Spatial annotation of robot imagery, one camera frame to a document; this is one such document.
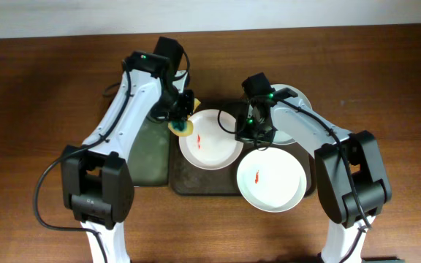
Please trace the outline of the yellow green sponge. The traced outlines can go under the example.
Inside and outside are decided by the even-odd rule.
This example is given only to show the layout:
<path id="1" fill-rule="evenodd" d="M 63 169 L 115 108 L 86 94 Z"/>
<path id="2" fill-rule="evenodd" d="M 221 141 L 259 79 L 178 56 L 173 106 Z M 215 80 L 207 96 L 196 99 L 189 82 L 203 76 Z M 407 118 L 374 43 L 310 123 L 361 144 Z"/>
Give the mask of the yellow green sponge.
<path id="1" fill-rule="evenodd" d="M 195 110 L 199 107 L 200 104 L 201 102 L 199 99 L 194 99 L 193 109 L 191 110 L 191 113 L 187 115 L 186 120 L 170 121 L 167 124 L 168 129 L 177 137 L 188 137 L 192 135 L 194 130 L 194 124 L 190 120 L 190 117 L 193 116 Z"/>

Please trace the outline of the pink plate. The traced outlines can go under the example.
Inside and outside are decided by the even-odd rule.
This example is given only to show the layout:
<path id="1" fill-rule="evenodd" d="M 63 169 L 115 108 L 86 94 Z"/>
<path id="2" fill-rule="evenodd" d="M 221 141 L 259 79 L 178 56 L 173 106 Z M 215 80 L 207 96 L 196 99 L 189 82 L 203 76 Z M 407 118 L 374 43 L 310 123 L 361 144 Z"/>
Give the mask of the pink plate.
<path id="1" fill-rule="evenodd" d="M 184 158 L 200 169 L 228 167 L 243 150 L 243 143 L 220 127 L 218 113 L 219 110 L 209 109 L 193 114 L 189 119 L 194 125 L 193 133 L 178 139 Z"/>

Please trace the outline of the cream white plate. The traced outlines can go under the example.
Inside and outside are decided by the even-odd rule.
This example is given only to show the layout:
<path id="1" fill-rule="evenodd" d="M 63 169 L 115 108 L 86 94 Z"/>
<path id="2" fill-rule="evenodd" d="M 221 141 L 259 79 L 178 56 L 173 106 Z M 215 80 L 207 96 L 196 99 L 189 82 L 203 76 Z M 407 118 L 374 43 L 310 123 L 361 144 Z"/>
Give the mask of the cream white plate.
<path id="1" fill-rule="evenodd" d="M 269 213 L 291 210 L 300 203 L 307 189 L 302 164 L 278 148 L 248 153 L 238 165 L 236 181 L 249 204 Z"/>

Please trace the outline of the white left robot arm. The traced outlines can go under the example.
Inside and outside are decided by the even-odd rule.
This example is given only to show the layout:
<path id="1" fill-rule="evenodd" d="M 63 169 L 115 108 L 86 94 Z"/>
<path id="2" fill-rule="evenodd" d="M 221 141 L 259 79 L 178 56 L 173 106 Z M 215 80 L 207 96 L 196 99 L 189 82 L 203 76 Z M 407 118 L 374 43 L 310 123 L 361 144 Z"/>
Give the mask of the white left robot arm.
<path id="1" fill-rule="evenodd" d="M 154 51 L 135 51 L 123 61 L 112 104 L 80 147 L 66 146 L 61 162 L 63 201 L 86 229 L 95 262 L 129 262 L 124 221 L 134 185 L 128 158 L 147 117 L 188 128 L 194 94 L 189 74 L 179 70 L 187 57 L 175 39 L 160 37 Z"/>

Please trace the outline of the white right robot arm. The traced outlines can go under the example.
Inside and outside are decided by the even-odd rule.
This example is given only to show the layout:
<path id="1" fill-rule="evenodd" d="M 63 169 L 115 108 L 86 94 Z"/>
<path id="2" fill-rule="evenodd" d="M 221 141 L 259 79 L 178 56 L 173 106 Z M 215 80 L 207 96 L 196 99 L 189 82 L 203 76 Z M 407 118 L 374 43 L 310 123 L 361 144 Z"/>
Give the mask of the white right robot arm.
<path id="1" fill-rule="evenodd" d="M 269 143 L 276 132 L 297 142 L 315 163 L 319 202 L 330 219 L 322 262 L 361 262 L 374 219 L 392 198 L 392 188 L 375 136 L 342 129 L 314 112 L 297 91 L 275 89 L 263 73 L 242 83 L 245 117 L 235 138 Z"/>

